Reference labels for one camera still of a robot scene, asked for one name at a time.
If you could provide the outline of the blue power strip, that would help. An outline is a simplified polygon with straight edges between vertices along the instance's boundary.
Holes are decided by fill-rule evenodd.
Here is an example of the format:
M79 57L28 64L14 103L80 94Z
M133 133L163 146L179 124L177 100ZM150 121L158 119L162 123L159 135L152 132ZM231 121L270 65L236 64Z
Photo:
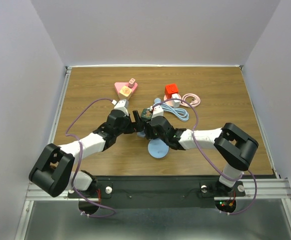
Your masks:
M161 99L160 98L155 98L154 103L156 104L156 103L159 103L159 102L161 102ZM163 103L160 106L161 106L161 108L163 109L164 112L173 114L174 116L176 116L182 122L187 122L189 120L189 118L190 118L190 115L189 115L188 111L183 109L183 108L180 108L180 107L174 108L174 107L168 105L167 103ZM141 132L137 133L137 136L141 137L141 138L145 138L146 134L145 134L144 131L141 131Z

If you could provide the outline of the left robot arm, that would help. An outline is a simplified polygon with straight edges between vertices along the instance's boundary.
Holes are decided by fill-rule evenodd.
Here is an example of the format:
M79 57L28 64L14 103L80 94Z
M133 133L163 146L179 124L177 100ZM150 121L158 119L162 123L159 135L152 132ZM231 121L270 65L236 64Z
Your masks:
M84 171L73 172L73 166L79 165L86 157L107 150L118 136L140 132L143 127L140 115L136 110L132 113L135 121L123 111L114 109L106 122L86 137L60 146L46 145L29 173L29 180L51 197L73 188L85 197L92 197L97 191L94 178Z

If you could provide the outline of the dark green charger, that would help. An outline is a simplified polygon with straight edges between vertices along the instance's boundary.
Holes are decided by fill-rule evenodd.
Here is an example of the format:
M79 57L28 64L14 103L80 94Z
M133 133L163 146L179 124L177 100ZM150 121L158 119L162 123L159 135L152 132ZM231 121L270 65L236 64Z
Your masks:
M142 121L147 122L152 119L153 113L148 109L144 108L141 112L140 118Z

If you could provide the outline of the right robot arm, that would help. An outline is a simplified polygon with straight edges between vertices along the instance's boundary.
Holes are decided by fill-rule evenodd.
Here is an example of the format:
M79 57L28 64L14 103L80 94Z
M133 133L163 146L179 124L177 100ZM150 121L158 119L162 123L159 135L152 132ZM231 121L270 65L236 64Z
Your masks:
M203 149L217 150L225 159L226 165L215 183L216 191L227 195L234 189L243 172L247 171L259 148L259 143L238 126L226 123L213 130L190 130L174 128L163 116L157 116L146 124L150 136L162 140L173 150L197 148L205 159Z

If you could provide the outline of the blue round socket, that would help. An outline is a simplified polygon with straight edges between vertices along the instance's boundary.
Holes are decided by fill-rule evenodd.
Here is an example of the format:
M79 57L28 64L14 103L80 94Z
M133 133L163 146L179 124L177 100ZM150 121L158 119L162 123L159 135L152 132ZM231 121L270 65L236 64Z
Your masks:
M153 158L162 159L168 154L170 148L161 139L157 138L149 141L147 149Z

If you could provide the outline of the pink triangular socket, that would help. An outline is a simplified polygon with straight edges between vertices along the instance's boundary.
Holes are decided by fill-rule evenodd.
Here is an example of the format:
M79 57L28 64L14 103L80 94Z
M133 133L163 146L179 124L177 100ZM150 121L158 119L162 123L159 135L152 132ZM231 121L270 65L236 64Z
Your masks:
M115 82L114 88L120 100L129 100L137 90L138 83Z

